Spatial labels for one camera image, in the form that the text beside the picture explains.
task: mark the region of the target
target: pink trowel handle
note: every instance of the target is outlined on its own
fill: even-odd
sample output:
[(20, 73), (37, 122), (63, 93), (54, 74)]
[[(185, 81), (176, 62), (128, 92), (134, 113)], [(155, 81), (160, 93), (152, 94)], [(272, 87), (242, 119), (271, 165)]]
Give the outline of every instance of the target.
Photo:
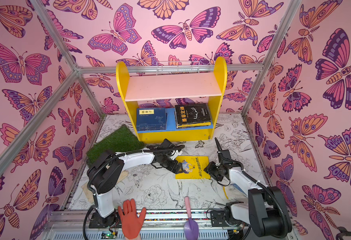
[(190, 208), (189, 197), (185, 197), (185, 206), (186, 206), (186, 211), (188, 212), (188, 218), (191, 218), (192, 217), (192, 210)]

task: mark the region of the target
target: yellow label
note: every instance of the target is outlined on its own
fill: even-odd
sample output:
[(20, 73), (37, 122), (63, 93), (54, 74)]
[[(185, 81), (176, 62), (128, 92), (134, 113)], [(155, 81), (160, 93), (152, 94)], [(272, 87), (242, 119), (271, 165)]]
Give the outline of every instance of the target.
[(145, 110), (140, 110), (139, 114), (154, 114), (154, 109), (145, 109)]

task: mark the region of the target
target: pink shelf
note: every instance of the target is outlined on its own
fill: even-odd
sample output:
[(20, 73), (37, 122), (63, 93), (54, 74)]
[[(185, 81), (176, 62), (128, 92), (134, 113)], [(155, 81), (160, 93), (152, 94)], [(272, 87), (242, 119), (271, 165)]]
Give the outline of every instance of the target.
[(214, 73), (130, 77), (126, 102), (221, 96)]

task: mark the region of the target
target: blue shelf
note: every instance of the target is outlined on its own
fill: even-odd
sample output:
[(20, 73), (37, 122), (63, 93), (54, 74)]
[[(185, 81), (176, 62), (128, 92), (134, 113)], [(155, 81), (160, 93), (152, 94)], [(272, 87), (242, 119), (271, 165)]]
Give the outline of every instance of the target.
[(154, 130), (154, 131), (137, 131), (138, 133), (148, 133), (148, 132), (171, 132), (171, 131), (187, 131), (187, 130), (197, 130), (197, 129), (213, 129), (213, 122), (209, 126), (203, 127), (190, 127), (190, 128), (176, 128), (176, 119), (174, 114), (176, 112), (175, 108), (167, 108), (167, 120), (166, 120), (166, 130)]

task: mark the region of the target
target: red glove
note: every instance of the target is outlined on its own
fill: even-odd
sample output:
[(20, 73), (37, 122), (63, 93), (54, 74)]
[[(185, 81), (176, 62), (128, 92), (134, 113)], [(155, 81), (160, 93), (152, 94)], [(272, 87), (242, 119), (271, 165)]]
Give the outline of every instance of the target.
[(138, 236), (142, 224), (144, 224), (146, 208), (142, 209), (138, 218), (134, 199), (126, 200), (124, 202), (124, 213), (125, 215), (122, 214), (122, 209), (118, 206), (118, 214), (122, 223), (122, 232), (127, 239), (134, 239)]

